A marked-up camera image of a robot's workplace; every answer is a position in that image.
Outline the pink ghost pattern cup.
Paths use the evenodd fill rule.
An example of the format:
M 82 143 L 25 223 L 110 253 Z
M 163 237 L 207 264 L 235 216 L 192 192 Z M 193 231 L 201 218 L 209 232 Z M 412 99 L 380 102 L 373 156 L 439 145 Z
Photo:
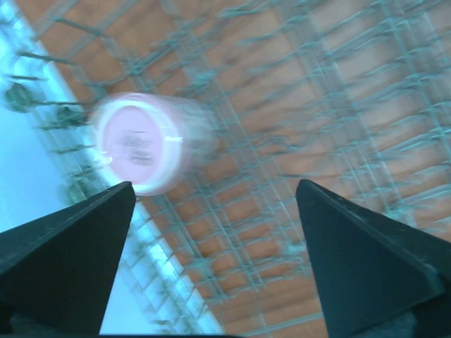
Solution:
M 97 103 L 85 141 L 109 185 L 131 182 L 138 196 L 163 194 L 218 149 L 210 113 L 197 101 L 124 92 Z

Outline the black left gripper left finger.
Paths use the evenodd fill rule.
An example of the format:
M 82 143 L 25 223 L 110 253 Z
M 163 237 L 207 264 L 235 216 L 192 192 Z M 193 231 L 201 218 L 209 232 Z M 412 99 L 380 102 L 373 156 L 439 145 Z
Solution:
M 99 334 L 135 207 L 122 182 L 1 233 L 1 333 Z

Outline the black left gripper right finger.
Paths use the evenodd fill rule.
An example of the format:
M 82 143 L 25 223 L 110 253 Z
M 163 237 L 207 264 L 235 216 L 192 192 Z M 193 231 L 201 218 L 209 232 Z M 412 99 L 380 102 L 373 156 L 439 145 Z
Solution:
M 450 335 L 450 243 L 307 179 L 296 201 L 332 337 Z

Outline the grey wire dish rack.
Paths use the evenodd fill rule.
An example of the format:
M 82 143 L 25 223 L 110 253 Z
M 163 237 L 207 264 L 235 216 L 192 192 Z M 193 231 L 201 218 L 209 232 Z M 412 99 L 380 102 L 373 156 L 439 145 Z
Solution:
M 124 92 L 219 146 L 137 195 L 104 334 L 330 337 L 303 179 L 450 242 L 449 1 L 2 1 L 2 230 L 110 186 L 87 117 Z

